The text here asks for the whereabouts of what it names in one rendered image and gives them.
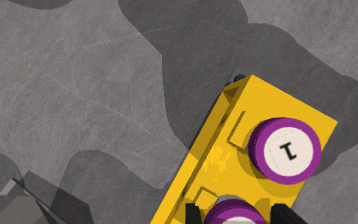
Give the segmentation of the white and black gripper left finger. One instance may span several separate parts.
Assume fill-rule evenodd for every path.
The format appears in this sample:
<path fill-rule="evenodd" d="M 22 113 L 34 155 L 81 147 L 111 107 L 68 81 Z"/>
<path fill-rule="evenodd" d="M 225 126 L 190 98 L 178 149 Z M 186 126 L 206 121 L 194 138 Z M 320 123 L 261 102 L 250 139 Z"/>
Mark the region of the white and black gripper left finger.
<path fill-rule="evenodd" d="M 203 224 L 199 206 L 195 206 L 195 203 L 185 205 L 185 224 Z"/>

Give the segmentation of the grey metal mounting bracket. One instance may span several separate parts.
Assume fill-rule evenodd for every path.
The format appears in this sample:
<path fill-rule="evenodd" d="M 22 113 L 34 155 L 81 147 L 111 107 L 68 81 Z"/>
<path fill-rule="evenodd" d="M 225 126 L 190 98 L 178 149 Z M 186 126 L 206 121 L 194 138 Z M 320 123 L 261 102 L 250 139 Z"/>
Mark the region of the grey metal mounting bracket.
<path fill-rule="evenodd" d="M 243 74 L 243 75 L 245 75 L 245 77 L 250 76 L 250 75 L 240 71 L 239 69 L 235 68 L 225 86 L 234 83 L 234 78 L 239 74 Z"/>

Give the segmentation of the purple screw cap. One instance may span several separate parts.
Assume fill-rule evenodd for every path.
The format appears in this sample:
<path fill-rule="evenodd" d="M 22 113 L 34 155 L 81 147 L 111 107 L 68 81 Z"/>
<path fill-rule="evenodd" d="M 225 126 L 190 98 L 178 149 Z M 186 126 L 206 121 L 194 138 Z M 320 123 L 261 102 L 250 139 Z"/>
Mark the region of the purple screw cap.
<path fill-rule="evenodd" d="M 274 117 L 253 130 L 248 154 L 254 167 L 266 178 L 278 184 L 294 185 L 316 171 L 322 148 L 317 133 L 307 123 Z"/>
<path fill-rule="evenodd" d="M 267 224 L 250 203 L 240 199 L 227 199 L 215 204 L 207 213 L 203 224 Z"/>

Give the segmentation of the white button housing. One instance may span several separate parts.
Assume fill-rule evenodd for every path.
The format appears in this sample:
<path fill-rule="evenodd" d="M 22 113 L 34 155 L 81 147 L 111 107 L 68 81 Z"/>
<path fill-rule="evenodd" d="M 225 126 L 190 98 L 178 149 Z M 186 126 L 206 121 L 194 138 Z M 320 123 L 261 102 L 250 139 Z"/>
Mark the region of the white button housing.
<path fill-rule="evenodd" d="M 69 223 L 12 178 L 0 192 L 0 224 Z"/>

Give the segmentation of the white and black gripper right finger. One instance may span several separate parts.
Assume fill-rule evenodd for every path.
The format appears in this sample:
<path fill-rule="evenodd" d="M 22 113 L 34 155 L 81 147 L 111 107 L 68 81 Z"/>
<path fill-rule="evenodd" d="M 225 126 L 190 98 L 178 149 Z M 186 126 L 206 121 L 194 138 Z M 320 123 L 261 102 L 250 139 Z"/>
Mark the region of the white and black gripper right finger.
<path fill-rule="evenodd" d="M 308 224 L 285 203 L 271 206 L 270 224 Z"/>

